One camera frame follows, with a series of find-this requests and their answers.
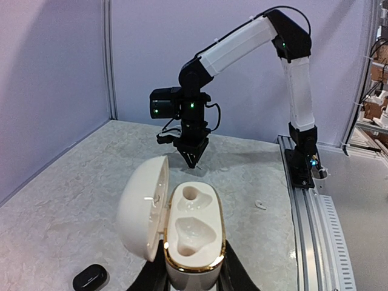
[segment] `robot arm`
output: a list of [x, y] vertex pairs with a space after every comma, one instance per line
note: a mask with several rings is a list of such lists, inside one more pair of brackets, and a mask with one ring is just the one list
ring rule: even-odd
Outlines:
[[[180, 111], [175, 119], [182, 119], [182, 131], [179, 138], [174, 139], [174, 146], [185, 157], [188, 165], [195, 166], [200, 159], [208, 141], [210, 130], [205, 129], [203, 110], [194, 112], [191, 109], [203, 108], [201, 88], [211, 82], [228, 66], [261, 45], [272, 42], [281, 58], [287, 87], [290, 92], [290, 135], [296, 143], [295, 150], [290, 153], [292, 181], [295, 186], [313, 187], [310, 174], [312, 166], [317, 163], [317, 130], [312, 112], [312, 98], [309, 77], [309, 56], [311, 50], [310, 35], [298, 24], [277, 9], [270, 9], [236, 28], [205, 50], [197, 53], [186, 63], [179, 74], [182, 96]], [[153, 118], [161, 106], [151, 94], [151, 115]]]

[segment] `gold trim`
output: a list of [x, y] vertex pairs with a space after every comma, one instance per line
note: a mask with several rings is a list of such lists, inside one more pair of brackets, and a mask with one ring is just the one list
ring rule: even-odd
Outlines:
[[[226, 231], [225, 231], [225, 222], [224, 222], [224, 214], [222, 212], [222, 204], [221, 204], [221, 200], [218, 196], [218, 193], [216, 191], [216, 189], [209, 185], [211, 188], [213, 188], [215, 194], [216, 194], [216, 197], [217, 197], [217, 200], [218, 200], [218, 206], [219, 206], [219, 214], [221, 215], [221, 227], [222, 227], [222, 246], [221, 246], [221, 252], [219, 254], [219, 256], [214, 260], [214, 262], [212, 262], [210, 265], [208, 266], [205, 266], [205, 267], [187, 267], [187, 266], [184, 266], [184, 265], [181, 265], [179, 263], [177, 263], [176, 261], [174, 261], [170, 254], [169, 254], [169, 243], [167, 241], [167, 227], [168, 227], [168, 224], [165, 226], [164, 228], [164, 237], [163, 237], [163, 249], [164, 249], [164, 257], [166, 258], [166, 261], [168, 262], [168, 264], [173, 267], [174, 269], [176, 270], [179, 270], [180, 272], [185, 272], [185, 273], [202, 273], [202, 272], [209, 272], [209, 271], [212, 271], [214, 269], [217, 269], [221, 264], [222, 262], [224, 261], [224, 258], [225, 258], [225, 252], [226, 252]], [[170, 197], [170, 201], [169, 201], [169, 209], [171, 209], [171, 205], [172, 205], [172, 198], [175, 194], [175, 190], [176, 188], [174, 189], [171, 197]]]

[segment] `table surface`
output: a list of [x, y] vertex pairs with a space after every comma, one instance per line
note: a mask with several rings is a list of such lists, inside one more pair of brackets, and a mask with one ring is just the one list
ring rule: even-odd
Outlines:
[[[127, 290], [145, 261], [119, 240], [116, 211], [134, 169], [158, 155], [169, 157], [170, 194], [185, 181], [217, 189], [227, 239], [261, 290], [297, 290], [279, 146], [211, 135], [201, 169], [191, 170], [171, 144], [157, 145], [159, 129], [110, 121], [0, 208], [0, 290], [72, 290], [74, 276], [94, 263], [110, 274], [103, 290]], [[256, 208], [256, 199], [267, 210]]]

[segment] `white lid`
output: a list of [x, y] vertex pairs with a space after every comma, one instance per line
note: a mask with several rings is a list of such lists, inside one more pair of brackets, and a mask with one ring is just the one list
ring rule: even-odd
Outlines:
[[169, 160], [152, 158], [133, 172], [119, 203], [116, 222], [121, 241], [131, 253], [151, 262], [158, 249], [159, 224], [164, 224], [168, 188]]

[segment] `black oval object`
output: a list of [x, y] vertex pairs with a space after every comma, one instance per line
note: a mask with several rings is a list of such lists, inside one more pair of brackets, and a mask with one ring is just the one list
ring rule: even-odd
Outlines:
[[96, 291], [108, 278], [108, 272], [101, 265], [90, 265], [73, 279], [75, 291]]

